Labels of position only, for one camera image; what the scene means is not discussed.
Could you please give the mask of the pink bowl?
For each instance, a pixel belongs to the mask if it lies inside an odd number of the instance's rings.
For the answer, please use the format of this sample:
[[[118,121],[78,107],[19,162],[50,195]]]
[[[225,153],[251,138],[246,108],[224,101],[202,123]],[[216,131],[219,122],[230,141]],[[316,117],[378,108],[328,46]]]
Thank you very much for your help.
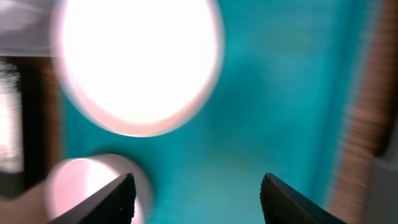
[[[131,172],[137,190],[132,223],[149,223],[154,205],[153,187],[134,161],[117,154],[65,159],[44,182],[47,215],[53,220],[99,191],[121,174]]]

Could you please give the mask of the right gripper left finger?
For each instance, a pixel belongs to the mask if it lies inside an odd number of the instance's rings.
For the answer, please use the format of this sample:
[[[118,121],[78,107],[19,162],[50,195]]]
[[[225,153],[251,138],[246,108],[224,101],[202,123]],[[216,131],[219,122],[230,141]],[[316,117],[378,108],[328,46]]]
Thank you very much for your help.
[[[134,176],[125,173],[49,224],[131,224],[135,199]]]

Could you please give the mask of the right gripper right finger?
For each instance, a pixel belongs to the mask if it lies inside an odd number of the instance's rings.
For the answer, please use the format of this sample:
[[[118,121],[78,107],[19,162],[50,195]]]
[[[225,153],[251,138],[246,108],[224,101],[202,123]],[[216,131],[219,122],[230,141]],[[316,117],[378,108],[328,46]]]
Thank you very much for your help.
[[[266,224],[346,224],[271,173],[261,182]]]

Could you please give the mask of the large white plate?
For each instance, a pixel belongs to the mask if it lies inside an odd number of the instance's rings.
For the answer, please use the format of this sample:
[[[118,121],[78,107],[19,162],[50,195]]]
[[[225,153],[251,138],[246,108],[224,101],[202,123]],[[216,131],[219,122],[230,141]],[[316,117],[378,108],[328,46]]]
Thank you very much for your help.
[[[97,126],[125,136],[184,125],[208,101],[223,66],[216,1],[59,1],[50,34],[67,98]]]

